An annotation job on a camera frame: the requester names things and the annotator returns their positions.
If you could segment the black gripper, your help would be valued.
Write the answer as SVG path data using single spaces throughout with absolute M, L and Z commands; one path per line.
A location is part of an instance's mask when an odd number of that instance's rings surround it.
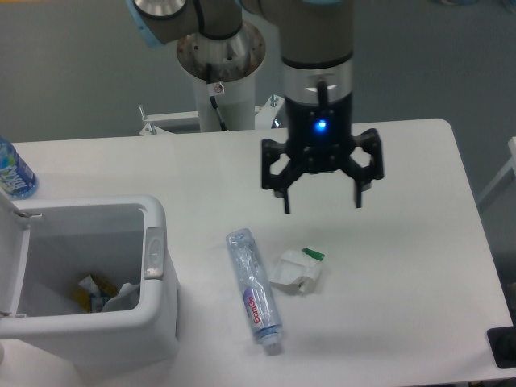
M 362 193 L 373 180 L 384 178 L 381 137 L 376 128 L 354 136 L 352 95 L 325 106 L 285 100 L 288 139 L 284 143 L 261 140 L 261 187 L 283 200 L 284 212 L 291 213 L 289 188 L 303 173 L 333 173 L 342 169 L 354 181 L 356 208 L 362 207 Z M 360 148 L 369 155 L 369 164 L 360 166 L 351 156 Z

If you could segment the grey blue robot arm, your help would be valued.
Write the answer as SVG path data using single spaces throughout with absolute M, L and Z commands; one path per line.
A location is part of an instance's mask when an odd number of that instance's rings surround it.
M 279 32 L 288 136 L 261 143 L 261 185 L 287 199 L 302 175 L 340 170 L 355 182 L 355 203 L 384 176 L 381 140 L 369 129 L 353 135 L 351 1 L 129 1 L 150 46 L 177 46 L 193 78 L 203 131 L 255 126 L 254 75 L 264 60 L 249 12 Z

